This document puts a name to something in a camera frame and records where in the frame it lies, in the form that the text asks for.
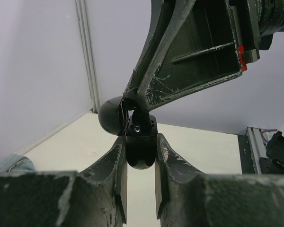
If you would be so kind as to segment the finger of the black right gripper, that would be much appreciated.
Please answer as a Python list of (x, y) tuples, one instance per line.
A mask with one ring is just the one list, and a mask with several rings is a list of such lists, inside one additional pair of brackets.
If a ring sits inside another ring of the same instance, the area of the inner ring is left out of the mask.
[(148, 69), (158, 45), (170, 23), (175, 9), (175, 4), (175, 0), (151, 1), (151, 22), (149, 32), (142, 53), (124, 91), (124, 96), (126, 96), (130, 90), (133, 90), (136, 94), (136, 90), (141, 84), (144, 74)]
[(226, 0), (178, 0), (137, 90), (146, 111), (242, 75)]

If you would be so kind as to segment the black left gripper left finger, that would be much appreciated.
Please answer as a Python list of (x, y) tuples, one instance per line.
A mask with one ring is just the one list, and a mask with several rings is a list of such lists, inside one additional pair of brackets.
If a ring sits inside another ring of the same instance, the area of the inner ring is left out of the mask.
[(0, 173), (0, 227), (121, 227), (126, 206), (122, 137), (81, 172)]

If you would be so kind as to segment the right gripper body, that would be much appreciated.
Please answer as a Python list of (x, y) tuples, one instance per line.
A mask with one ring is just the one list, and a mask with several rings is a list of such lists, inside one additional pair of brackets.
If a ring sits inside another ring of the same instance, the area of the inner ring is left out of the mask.
[(230, 0), (230, 9), (237, 36), (237, 50), (241, 69), (246, 71), (247, 64), (260, 59), (260, 32), (256, 2), (254, 0)]

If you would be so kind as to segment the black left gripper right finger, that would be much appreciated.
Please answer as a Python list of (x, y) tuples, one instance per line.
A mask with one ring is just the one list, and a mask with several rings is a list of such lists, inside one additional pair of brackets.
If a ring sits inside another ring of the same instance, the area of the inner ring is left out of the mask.
[(284, 227), (284, 175), (205, 174), (157, 137), (156, 216), (163, 227)]

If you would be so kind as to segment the black earbud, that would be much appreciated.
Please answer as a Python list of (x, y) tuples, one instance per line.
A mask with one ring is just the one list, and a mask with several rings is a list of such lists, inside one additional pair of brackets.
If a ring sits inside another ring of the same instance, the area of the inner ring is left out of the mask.
[(150, 115), (147, 111), (143, 109), (142, 104), (139, 101), (137, 95), (137, 90), (138, 88), (135, 87), (127, 91), (124, 95), (124, 99), (128, 110), (134, 111), (133, 115), (135, 115), (135, 117), (133, 121), (138, 122), (144, 131), (150, 131), (151, 130)]

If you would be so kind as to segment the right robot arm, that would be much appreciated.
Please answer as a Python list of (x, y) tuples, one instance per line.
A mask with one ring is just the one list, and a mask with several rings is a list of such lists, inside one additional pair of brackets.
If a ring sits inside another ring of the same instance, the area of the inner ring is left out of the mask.
[(153, 0), (124, 103), (149, 112), (237, 78), (277, 32), (284, 32), (284, 0)]

